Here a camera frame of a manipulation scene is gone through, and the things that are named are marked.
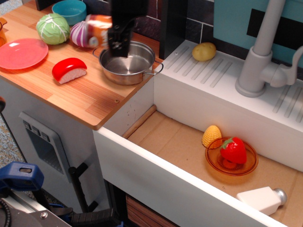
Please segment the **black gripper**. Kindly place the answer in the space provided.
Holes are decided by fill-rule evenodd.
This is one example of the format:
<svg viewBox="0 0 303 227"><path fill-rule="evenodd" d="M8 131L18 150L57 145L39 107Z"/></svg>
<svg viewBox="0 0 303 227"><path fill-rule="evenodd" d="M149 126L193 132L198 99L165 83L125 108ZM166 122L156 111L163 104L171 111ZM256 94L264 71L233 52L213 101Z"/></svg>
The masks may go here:
<svg viewBox="0 0 303 227"><path fill-rule="evenodd" d="M127 58L135 20L148 13L148 0L111 0L112 27L108 29L108 46L113 57Z"/></svg>

